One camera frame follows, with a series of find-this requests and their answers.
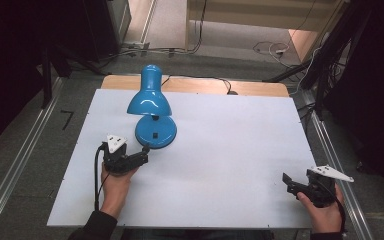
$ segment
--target sleeve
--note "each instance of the sleeve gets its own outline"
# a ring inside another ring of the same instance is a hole
[[[342,240],[340,232],[335,233],[313,233],[310,240]]]
[[[74,231],[68,240],[107,240],[111,238],[116,225],[117,220],[112,216],[94,211],[86,225]]]

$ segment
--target white table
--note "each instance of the white table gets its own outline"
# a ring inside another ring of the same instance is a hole
[[[137,91],[96,91],[48,226],[84,225],[93,211],[95,151],[107,134],[141,150],[126,113]],[[143,228],[311,228],[286,192],[315,164],[291,98],[164,93],[178,133],[134,175],[118,225]]]

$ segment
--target human hand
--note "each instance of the human hand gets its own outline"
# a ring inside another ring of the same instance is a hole
[[[344,196],[336,184],[335,189],[336,197],[343,205]],[[313,225],[313,233],[331,233],[341,231],[342,217],[336,202],[327,207],[317,208],[304,193],[299,192],[297,196],[299,201],[302,205],[304,205],[310,214],[311,224]]]
[[[124,175],[111,175],[102,164],[101,182],[103,182],[104,202],[100,209],[115,219],[120,215],[121,209],[126,203],[127,193],[130,187],[130,179],[139,168],[133,169]]]

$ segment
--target lamp shade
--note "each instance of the lamp shade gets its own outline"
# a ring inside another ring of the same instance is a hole
[[[140,91],[130,102],[127,113],[171,116],[170,104],[161,92],[161,77],[161,69],[155,65],[142,69]]]

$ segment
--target aluminum rail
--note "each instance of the aluminum rail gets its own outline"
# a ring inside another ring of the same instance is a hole
[[[314,97],[311,90],[304,91],[302,95],[306,104],[314,103]],[[333,144],[329,138],[325,123],[319,120],[315,112],[312,113],[311,119],[317,131],[317,134],[323,146],[323,149],[326,153],[326,157],[329,162],[329,165],[340,172],[344,172],[342,165],[339,161],[339,158],[336,155]],[[354,229],[357,233],[358,239],[361,239],[361,240],[374,239],[370,231],[370,228],[367,225],[367,221],[364,216],[364,213],[361,210],[360,204],[358,203],[357,197],[354,194],[354,191],[351,187],[351,184],[345,181],[338,181],[338,185],[340,186],[343,192],[345,205],[346,205],[349,217],[354,225]]]
[[[39,112],[39,115],[35,123],[33,124],[33,127],[31,128],[29,134],[24,140],[24,143],[21,146],[20,151],[18,152],[11,167],[9,168],[8,172],[6,173],[4,179],[1,182],[0,215],[4,210],[4,207],[8,202],[8,199],[11,193],[14,190],[14,187],[17,184],[17,181],[20,178],[21,173],[24,170],[24,167],[26,166],[29,160],[30,154],[32,153],[40,135],[42,134],[42,131],[46,123],[48,122],[48,119],[55,107],[55,104],[58,101],[62,87],[63,87],[63,81],[61,78],[58,77],[55,80],[53,89],[52,89],[52,92],[54,93],[54,97],[51,99],[48,106]]]

